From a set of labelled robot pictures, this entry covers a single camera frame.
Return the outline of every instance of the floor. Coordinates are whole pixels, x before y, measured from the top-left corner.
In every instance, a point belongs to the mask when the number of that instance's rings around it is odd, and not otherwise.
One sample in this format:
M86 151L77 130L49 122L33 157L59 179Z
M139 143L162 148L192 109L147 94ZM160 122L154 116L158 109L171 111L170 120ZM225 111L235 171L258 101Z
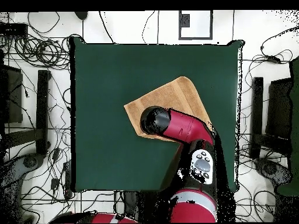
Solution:
M62 42L63 38L78 34L84 38L87 43L110 43L110 39L105 32L98 12L89 12L87 19L83 22L79 20L74 12L32 12L29 15L30 24L38 30L38 32L49 39ZM28 23L28 13L10 13L10 22ZM245 45L242 53L242 94L241 101L241 133L242 138L239 141L240 147L248 144L246 138L249 138L250 132L250 113L251 108L251 90L247 83L251 84L251 77L246 74L249 67L252 77L264 77L263 98L265 99L263 108L263 132L265 133L268 87L271 81L282 79L290 76L288 63L283 65L270 64L268 62L256 63L252 62L255 56L261 54L261 44L271 36L282 32L285 29L295 27L299 23L298 12L286 10L214 10L213 14L213 39L212 40L178 40L178 11L147 10L136 12L102 12L103 20L111 38L116 43L157 43L159 44L221 44L226 45L231 40L244 40ZM159 31L157 35L157 24L159 23ZM29 34L38 37L38 35L29 28ZM263 52L267 55L276 55L279 52L289 49L293 53L293 59L299 56L299 46L297 34L289 32L283 36L272 38L264 44ZM291 59L288 51L283 53L284 61ZM36 93L34 89L37 87L37 68L24 62L15 53L12 48L9 56L6 56L5 63L10 66L21 68L23 71L23 84L27 87L28 97L23 96L23 108L30 116L35 125L36 123ZM68 204L53 201L53 192L50 190L51 178L59 177L63 163L71 158L69 149L70 144L70 115L66 109L66 104L62 99L65 92L65 101L70 102L70 79L69 71L50 69L53 80L49 85L49 130L48 138L51 142L50 151L54 146L60 143L59 147L64 149L58 162L54 166L51 174L49 174L48 166L51 158L45 159L44 165L29 173L24 181L22 194L23 207L34 214L36 223L48 223L56 215L66 212L83 212L84 210L97 210L98 212L113 213L114 196L113 192L103 191L85 191L74 196ZM6 132L15 132L20 130L32 129L30 119L23 112L23 122L21 124L6 125ZM23 155L34 152L35 144L14 147L8 151L6 159L14 157L17 153ZM286 159L280 158L280 154L272 154L273 159L280 162L283 166L287 166ZM240 162L246 162L249 159L241 156ZM254 208L253 195L261 190L273 192L273 187L269 180L258 175L254 169L254 164L250 161L240 165L238 180L240 188L235 193L237 202L236 221L237 222L265 222L273 220L272 214L267 212L269 209L274 210L275 198L268 193L260 193L256 196L256 203L263 208L257 207L257 216ZM63 199L62 190L58 190L54 197ZM119 201L116 210L120 213L123 211L123 204Z

